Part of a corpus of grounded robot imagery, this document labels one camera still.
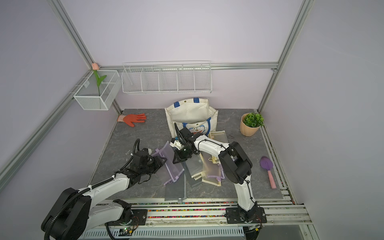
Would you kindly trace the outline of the grey mesh pouch front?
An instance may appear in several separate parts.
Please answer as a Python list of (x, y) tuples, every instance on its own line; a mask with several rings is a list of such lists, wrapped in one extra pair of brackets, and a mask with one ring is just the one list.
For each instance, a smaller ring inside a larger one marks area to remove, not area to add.
[(165, 201), (177, 201), (181, 203), (186, 198), (187, 182), (184, 174), (174, 183), (166, 185)]

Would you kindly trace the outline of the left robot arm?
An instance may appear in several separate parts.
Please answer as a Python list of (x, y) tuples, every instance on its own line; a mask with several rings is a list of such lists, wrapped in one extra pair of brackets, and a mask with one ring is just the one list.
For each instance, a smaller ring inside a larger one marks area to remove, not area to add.
[(100, 205), (110, 196), (141, 184), (142, 176), (151, 177), (167, 162), (167, 158), (152, 156), (149, 149), (140, 149), (140, 140), (134, 143), (133, 153), (127, 163), (110, 178), (79, 190), (64, 190), (41, 225), (44, 239), (77, 240), (85, 231), (111, 222), (123, 225), (140, 223), (131, 204), (114, 200)]

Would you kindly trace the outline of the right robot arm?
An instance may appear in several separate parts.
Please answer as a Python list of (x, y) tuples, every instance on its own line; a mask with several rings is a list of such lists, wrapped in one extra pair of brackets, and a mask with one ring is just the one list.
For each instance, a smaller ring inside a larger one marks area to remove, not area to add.
[(252, 162), (237, 142), (222, 143), (201, 133), (191, 133), (186, 127), (179, 130), (177, 138), (182, 148), (174, 150), (174, 164), (182, 163), (202, 152), (217, 157), (224, 174), (235, 185), (238, 196), (238, 213), (242, 222), (250, 223), (257, 217), (258, 204), (251, 187)]

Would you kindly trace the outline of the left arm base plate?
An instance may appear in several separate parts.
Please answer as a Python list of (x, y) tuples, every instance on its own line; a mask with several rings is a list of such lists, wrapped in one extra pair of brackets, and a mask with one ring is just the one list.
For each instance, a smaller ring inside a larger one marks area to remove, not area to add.
[(109, 222), (109, 226), (144, 226), (147, 221), (147, 209), (133, 209), (128, 214), (123, 216), (117, 221)]

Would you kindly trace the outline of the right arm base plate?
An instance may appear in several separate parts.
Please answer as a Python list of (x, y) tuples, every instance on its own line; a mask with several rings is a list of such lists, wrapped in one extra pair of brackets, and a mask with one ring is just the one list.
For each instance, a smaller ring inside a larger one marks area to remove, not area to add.
[(240, 206), (235, 208), (226, 208), (225, 217), (228, 224), (265, 224), (267, 223), (264, 208), (254, 205), (249, 211)]

